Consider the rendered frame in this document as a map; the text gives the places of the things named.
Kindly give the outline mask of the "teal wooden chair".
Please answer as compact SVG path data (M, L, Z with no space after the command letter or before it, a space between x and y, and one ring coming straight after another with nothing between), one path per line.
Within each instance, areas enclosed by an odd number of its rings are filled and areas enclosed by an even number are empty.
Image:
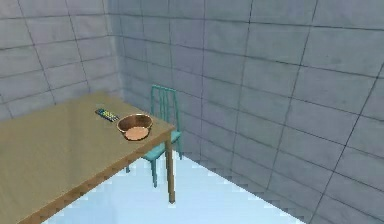
M177 144L179 158L182 158L181 130L179 128L179 110L176 91L172 88L153 85L150 91L150 117L158 117L164 121L171 122L176 129L171 132L171 143Z

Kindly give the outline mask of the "copper brown bowl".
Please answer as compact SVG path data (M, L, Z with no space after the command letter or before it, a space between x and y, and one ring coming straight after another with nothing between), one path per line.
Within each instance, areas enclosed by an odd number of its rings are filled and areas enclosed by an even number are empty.
M146 114L132 114L121 118L117 129L129 141L140 141L146 138L153 125L153 119Z

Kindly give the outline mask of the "black remote control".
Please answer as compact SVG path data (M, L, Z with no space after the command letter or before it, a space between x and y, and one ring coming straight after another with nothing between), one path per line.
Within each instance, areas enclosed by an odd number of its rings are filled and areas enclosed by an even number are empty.
M103 108L99 108L95 111L95 113L97 115L99 115L100 117L110 121L110 122L115 122L119 119L119 117L115 114L113 114L112 112L109 112Z

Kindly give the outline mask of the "brown wooden table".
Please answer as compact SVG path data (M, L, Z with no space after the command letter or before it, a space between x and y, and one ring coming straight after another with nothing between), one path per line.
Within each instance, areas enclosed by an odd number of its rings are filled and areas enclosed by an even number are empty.
M146 139L127 141L95 114L98 108L120 116L140 112L97 92L0 122L0 224L41 224L161 143L169 201L175 201L173 126L155 118Z

